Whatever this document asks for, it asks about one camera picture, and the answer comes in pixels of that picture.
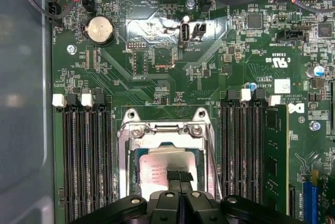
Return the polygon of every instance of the chip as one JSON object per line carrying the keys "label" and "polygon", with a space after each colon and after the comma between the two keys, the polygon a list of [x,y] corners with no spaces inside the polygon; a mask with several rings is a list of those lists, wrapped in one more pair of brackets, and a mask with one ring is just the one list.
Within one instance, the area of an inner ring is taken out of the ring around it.
{"label": "chip", "polygon": [[332,24],[322,23],[318,25],[318,36],[322,38],[332,37]]}
{"label": "chip", "polygon": [[261,29],[262,28],[262,15],[261,14],[248,14],[248,28]]}
{"label": "chip", "polygon": [[226,65],[222,67],[222,72],[225,76],[231,76],[232,75],[232,65]]}

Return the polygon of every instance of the screw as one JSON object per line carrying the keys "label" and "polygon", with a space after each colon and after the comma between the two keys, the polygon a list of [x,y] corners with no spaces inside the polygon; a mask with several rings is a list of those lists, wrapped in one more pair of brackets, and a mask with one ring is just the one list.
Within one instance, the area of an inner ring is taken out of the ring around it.
{"label": "screw", "polygon": [[68,47],[66,48],[66,51],[68,52],[68,54],[70,55],[74,55],[77,53],[77,47],[75,45],[68,45]]}
{"label": "screw", "polygon": [[311,131],[318,131],[321,129],[321,124],[318,121],[311,121],[309,123],[309,128]]}
{"label": "screw", "polygon": [[167,197],[167,198],[172,198],[173,196],[174,196],[173,193],[167,193],[167,194],[166,194],[166,197]]}
{"label": "screw", "polygon": [[200,197],[200,193],[199,193],[199,192],[193,192],[193,193],[191,193],[191,195],[192,195],[194,198],[199,198],[199,197]]}
{"label": "screw", "polygon": [[200,136],[203,133],[202,128],[199,125],[192,126],[192,134],[195,136]]}
{"label": "screw", "polygon": [[235,198],[228,198],[227,201],[230,202],[230,203],[232,203],[232,204],[237,203],[237,200]]}
{"label": "screw", "polygon": [[143,129],[139,126],[135,126],[131,130],[131,135],[133,135],[134,137],[142,136],[143,135]]}
{"label": "screw", "polygon": [[139,200],[139,199],[132,199],[131,200],[131,203],[133,203],[133,204],[138,204],[138,203],[140,203],[141,201]]}
{"label": "screw", "polygon": [[195,0],[187,0],[186,1],[186,7],[188,9],[194,9],[195,8]]}

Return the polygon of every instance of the white label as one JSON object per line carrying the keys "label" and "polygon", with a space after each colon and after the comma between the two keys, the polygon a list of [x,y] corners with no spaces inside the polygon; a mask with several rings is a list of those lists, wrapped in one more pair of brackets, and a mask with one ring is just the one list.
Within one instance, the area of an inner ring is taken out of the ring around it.
{"label": "white label", "polygon": [[291,58],[266,58],[266,63],[273,63],[274,68],[287,68]]}
{"label": "white label", "polygon": [[288,112],[290,114],[292,113],[305,113],[305,104],[300,103],[300,104],[288,104]]}
{"label": "white label", "polygon": [[291,80],[290,79],[275,79],[274,80],[274,93],[275,94],[290,94],[291,93]]}

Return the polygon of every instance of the integrated circuit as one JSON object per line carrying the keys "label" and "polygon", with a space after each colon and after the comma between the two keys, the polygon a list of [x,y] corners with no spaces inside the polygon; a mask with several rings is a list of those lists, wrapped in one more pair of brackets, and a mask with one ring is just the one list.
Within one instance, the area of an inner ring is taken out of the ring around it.
{"label": "integrated circuit", "polygon": [[249,29],[261,29],[262,28],[262,15],[261,14],[248,14],[247,27]]}
{"label": "integrated circuit", "polygon": [[318,24],[318,36],[320,38],[331,38],[333,26],[330,23],[320,23]]}

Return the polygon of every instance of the green circuit board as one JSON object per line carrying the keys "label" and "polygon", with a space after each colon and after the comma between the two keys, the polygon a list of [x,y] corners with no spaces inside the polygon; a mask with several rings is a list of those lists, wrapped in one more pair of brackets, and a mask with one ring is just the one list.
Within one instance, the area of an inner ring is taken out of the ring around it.
{"label": "green circuit board", "polygon": [[[65,7],[69,1],[56,3]],[[279,95],[282,104],[264,109],[266,157],[260,166],[266,170],[267,189],[259,202],[306,220],[304,215],[309,209],[303,204],[303,184],[314,181],[314,186],[322,185],[323,175],[332,175],[335,159],[335,18],[332,14],[301,10],[285,0],[258,0],[220,9],[212,0],[211,11],[204,15],[201,0],[194,1],[190,9],[187,0],[95,0],[97,15],[114,24],[115,38],[107,46],[97,46],[83,35],[82,25],[94,15],[88,14],[80,2],[63,19],[63,27],[53,27],[53,93],[65,97],[76,94],[78,100],[81,94],[92,94],[94,98],[105,95],[105,114],[96,112],[94,116],[98,125],[105,122],[105,128],[96,129],[102,133],[93,146],[98,153],[104,153],[99,159],[109,165],[108,171],[97,169],[92,175],[96,178],[90,177],[90,182],[95,179],[97,185],[108,186],[108,197],[100,192],[103,200],[87,203],[96,202],[95,206],[85,205],[85,210],[73,206],[69,212],[68,201],[79,200],[79,196],[73,193],[69,198],[64,188],[78,184],[80,165],[94,154],[87,154],[80,144],[85,133],[79,130],[74,140],[79,148],[73,150],[71,143],[66,143],[66,135],[70,135],[64,124],[66,116],[55,109],[56,223],[68,223],[118,199],[117,130],[129,108],[136,109],[145,120],[189,120],[198,107],[206,108],[216,133],[219,177],[223,176],[222,101],[227,99],[227,90],[239,92],[248,83],[265,91],[267,103]],[[334,2],[300,1],[317,8],[332,7]],[[200,39],[192,37],[181,45],[179,26],[185,16],[190,18],[191,34],[199,23],[206,25],[206,32]],[[67,52],[69,45],[75,46],[73,54]],[[317,65],[323,66],[324,74],[308,77],[306,72]],[[85,124],[80,114],[75,121],[68,117],[73,129]],[[311,130],[314,122],[320,123],[319,130]],[[77,158],[69,170],[71,162],[66,159],[71,160],[71,155]],[[317,179],[313,170],[318,171]],[[99,181],[100,172],[108,177],[103,182]],[[77,185],[82,192],[88,187],[84,180]],[[320,223],[325,214],[326,209],[319,207]]]}

